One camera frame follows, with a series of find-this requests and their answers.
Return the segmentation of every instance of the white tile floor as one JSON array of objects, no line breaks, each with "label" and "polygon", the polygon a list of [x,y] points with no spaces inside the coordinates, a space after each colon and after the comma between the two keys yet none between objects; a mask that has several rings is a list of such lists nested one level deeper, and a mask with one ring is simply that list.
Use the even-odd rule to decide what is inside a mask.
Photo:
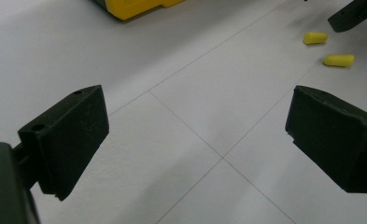
[{"label": "white tile floor", "polygon": [[[91,0],[0,0],[0,141],[76,89],[102,84],[110,134],[42,223],[367,223],[285,133],[295,85],[367,111],[367,21],[343,0],[186,0],[129,22]],[[307,47],[308,31],[327,44]],[[351,68],[321,58],[354,53]]]}]

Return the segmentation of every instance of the screw hole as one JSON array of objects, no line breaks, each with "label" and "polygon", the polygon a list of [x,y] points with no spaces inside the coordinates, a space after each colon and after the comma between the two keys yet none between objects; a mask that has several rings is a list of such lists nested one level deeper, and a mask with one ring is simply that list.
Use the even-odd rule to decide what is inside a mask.
[{"label": "screw hole", "polygon": [[32,127],[32,131],[38,132],[42,129],[44,129],[46,127],[46,125],[44,124],[36,124],[35,126]]}]

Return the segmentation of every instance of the yellow object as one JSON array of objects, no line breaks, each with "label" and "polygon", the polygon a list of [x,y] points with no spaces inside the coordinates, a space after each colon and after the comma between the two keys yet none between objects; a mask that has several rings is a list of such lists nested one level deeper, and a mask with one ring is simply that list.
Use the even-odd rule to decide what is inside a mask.
[{"label": "yellow object", "polygon": [[325,33],[306,33],[303,42],[309,44],[324,44],[328,40],[328,35]]},{"label": "yellow object", "polygon": [[354,63],[353,54],[331,54],[323,59],[323,63],[328,66],[349,67]]},{"label": "yellow object", "polygon": [[106,9],[125,21],[154,7],[171,7],[184,0],[105,0]]}]

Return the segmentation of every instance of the foam earplug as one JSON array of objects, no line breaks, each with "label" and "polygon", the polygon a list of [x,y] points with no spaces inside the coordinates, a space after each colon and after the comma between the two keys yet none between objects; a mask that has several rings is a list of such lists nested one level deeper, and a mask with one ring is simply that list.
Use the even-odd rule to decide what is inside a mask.
[{"label": "foam earplug", "polygon": [[324,44],[328,39],[328,35],[325,33],[306,33],[303,42],[306,45],[310,44]]},{"label": "foam earplug", "polygon": [[323,59],[323,63],[328,66],[349,67],[354,63],[353,54],[331,54]]}]

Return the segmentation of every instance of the yellow and black device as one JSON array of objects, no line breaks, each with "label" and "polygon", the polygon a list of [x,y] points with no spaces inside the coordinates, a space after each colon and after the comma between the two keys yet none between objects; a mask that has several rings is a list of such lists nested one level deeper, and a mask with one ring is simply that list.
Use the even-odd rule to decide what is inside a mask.
[{"label": "yellow and black device", "polygon": [[95,0],[113,16],[125,21],[154,7],[171,7],[184,0]]}]

